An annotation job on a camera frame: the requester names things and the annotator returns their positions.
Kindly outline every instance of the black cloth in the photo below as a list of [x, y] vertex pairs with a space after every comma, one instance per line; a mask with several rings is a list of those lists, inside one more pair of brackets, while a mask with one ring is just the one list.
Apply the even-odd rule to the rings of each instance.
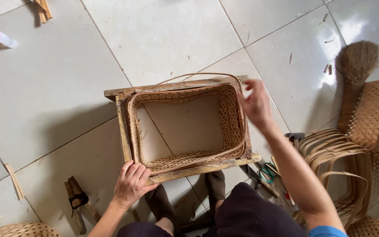
[[[247, 183], [235, 186], [215, 214], [216, 225], [203, 237], [306, 237], [307, 230], [281, 207], [262, 198]], [[171, 237], [150, 222], [124, 226], [118, 237]]]
[[156, 226], [154, 223], [139, 221], [128, 224], [119, 229], [117, 237], [171, 237], [166, 230]]

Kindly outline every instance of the glue bottle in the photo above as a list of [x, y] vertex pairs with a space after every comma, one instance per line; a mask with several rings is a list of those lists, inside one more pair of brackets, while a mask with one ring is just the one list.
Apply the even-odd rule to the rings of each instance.
[[10, 37], [2, 33], [1, 31], [0, 31], [0, 43], [9, 48], [15, 48], [18, 45], [17, 40], [11, 39]]

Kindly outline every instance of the bamboo scrap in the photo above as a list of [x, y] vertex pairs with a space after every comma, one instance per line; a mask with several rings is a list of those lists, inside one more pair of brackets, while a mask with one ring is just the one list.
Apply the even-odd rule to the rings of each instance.
[[25, 197], [24, 193], [23, 193], [23, 189], [21, 188], [20, 183], [18, 182], [17, 177], [16, 177], [13, 169], [11, 168], [11, 165], [10, 164], [4, 164], [4, 166], [7, 169], [8, 173], [10, 174], [11, 180], [13, 180], [14, 189], [16, 190], [18, 200], [22, 200]]

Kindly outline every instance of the straw broom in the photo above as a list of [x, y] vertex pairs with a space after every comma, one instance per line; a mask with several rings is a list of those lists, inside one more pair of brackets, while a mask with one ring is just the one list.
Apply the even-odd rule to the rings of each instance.
[[366, 78], [377, 67], [379, 46], [359, 41], [344, 47], [337, 57], [338, 69], [345, 78], [338, 129], [346, 134], [356, 104], [359, 102]]

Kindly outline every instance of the foot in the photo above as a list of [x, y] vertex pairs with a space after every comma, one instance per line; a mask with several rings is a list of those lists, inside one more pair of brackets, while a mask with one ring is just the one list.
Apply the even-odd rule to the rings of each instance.
[[225, 200], [224, 173], [221, 170], [207, 173], [206, 185], [208, 190], [208, 202], [210, 204], [210, 212], [212, 218], [214, 219], [217, 202], [220, 200]]
[[169, 202], [168, 195], [166, 194], [163, 185], [159, 185], [156, 189], [149, 191], [145, 194], [145, 199], [150, 207], [150, 210], [156, 217], [157, 221], [166, 217], [173, 223], [174, 232], [179, 231], [178, 222], [176, 221], [175, 210]]

